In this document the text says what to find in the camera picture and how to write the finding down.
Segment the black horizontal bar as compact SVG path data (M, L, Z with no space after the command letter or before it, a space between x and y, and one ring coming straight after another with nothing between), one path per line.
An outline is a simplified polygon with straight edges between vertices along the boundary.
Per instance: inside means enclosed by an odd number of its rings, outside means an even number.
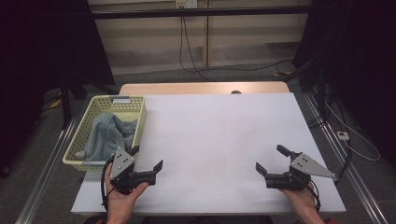
M312 10L310 6L301 7L242 7L242 8L188 8L157 9L133 11L95 11L91 16L95 20L176 18L206 16L239 16L239 15L282 15L304 14Z

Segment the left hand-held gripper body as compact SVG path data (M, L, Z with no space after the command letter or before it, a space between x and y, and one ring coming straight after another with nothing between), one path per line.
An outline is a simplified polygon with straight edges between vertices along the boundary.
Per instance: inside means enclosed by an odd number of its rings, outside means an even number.
M143 173L134 169L138 153L131 156L127 150L116 150L109 178L115 189L124 195L144 182Z

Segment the yellow plastic basket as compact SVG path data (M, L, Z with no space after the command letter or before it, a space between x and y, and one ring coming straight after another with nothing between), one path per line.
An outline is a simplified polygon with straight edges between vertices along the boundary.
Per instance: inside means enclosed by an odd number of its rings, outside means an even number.
M76 154L82 151L88 142L94 120L105 113L113 113L122 121L137 120L132 146L139 146L143 135L147 109L143 96L99 95L94 96L64 153L63 163L73 166L78 171L101 170L105 161L86 161Z

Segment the black tripod stand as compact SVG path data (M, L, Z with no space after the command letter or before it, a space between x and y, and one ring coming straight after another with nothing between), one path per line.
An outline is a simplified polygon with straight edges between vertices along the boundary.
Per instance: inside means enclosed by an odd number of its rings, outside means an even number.
M62 72L59 79L64 116L63 130L66 129L72 119L69 92L72 92L72 95L77 100L84 100L87 96L84 84L89 84L97 90L103 91L109 95L116 95L119 93L118 91L108 87L106 84L84 75L67 75L66 72Z

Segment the person's right hand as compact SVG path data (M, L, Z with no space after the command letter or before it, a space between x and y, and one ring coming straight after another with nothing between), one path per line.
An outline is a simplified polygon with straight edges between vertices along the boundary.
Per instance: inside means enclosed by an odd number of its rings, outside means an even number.
M319 216L316 209L315 197L312 194L313 185L309 184L307 188L301 191L292 191L282 189L281 192L290 200L294 213L300 217Z

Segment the light blue denim garment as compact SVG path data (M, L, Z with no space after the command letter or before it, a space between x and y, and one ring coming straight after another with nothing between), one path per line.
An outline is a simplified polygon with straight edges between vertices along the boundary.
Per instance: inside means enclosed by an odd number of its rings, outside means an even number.
M107 161L120 147L132 147L138 120L122 121L114 113L104 113L93 121L88 141L76 157L83 161Z

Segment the black metal stand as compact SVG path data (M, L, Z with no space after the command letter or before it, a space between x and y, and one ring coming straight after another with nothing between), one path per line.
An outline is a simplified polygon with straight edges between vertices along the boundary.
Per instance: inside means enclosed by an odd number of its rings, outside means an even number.
M308 127L314 128L324 124L328 116L326 114L325 73L320 58L314 56L289 75L282 77L281 81L287 83L295 78L298 79L302 91L313 91L315 88L317 90L315 99L318 104L318 115L308 121Z

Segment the white table sheet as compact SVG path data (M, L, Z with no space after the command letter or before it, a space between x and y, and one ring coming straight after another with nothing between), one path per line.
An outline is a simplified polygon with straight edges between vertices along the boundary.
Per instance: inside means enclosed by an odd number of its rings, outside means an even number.
M136 168L163 164L137 200L137 216L288 213L287 198L256 171L282 174L282 145L317 162L322 156L293 94L148 95Z

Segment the person's left hand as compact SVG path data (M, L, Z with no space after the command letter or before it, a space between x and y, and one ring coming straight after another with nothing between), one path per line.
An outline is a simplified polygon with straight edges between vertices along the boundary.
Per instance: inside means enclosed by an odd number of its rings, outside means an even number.
M139 196L143 194L148 183L141 183L136 189L133 189L128 195L117 192L110 183L110 171L112 164L109 164L105 173L106 196L107 196L107 216L111 217L132 217L134 205Z

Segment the black curtain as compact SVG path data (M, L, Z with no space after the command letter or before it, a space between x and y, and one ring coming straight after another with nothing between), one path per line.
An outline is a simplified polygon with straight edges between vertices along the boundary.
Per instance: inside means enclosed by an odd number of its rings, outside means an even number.
M335 6L310 13L293 59L313 56L381 155L396 166L396 0L310 0Z
M21 151L44 93L86 96L115 83L88 0L0 0L0 177Z

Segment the aluminium floor rail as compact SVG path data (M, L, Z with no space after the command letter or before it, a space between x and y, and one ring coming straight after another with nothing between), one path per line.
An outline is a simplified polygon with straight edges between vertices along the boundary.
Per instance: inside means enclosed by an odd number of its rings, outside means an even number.
M59 138L49 155L43 171L36 181L33 190L31 191L26 203L24 204L15 224L32 224L35 214L41 204L43 197L49 187L49 183L58 166L59 160L64 154L64 148L71 138L73 131L76 129L78 118L71 118L59 135Z
M347 160L346 147L342 141L338 139L336 133L328 121L325 121L322 117L319 117L318 121L320 122L319 127L326 136L326 139L329 142L337 160L339 160L340 164L343 165ZM352 188L357 193L357 196L359 197L359 200L365 209L365 213L369 216L372 223L389 224L373 193L368 189L367 185L361 178L361 175L352 162L346 168L344 176L347 177Z

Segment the white wall socket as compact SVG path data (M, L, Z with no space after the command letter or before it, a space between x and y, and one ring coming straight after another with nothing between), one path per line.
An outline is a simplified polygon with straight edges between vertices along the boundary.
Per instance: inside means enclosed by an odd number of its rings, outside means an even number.
M197 0L175 0L176 8L198 8Z

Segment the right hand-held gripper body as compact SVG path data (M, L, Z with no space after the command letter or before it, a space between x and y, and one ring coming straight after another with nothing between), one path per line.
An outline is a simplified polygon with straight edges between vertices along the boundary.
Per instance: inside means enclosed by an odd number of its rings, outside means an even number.
M283 152L290 158L289 170L281 175L268 174L264 171L265 184L268 189L286 189L301 191L308 186L311 176L329 177L337 180L337 175L310 158L305 153Z

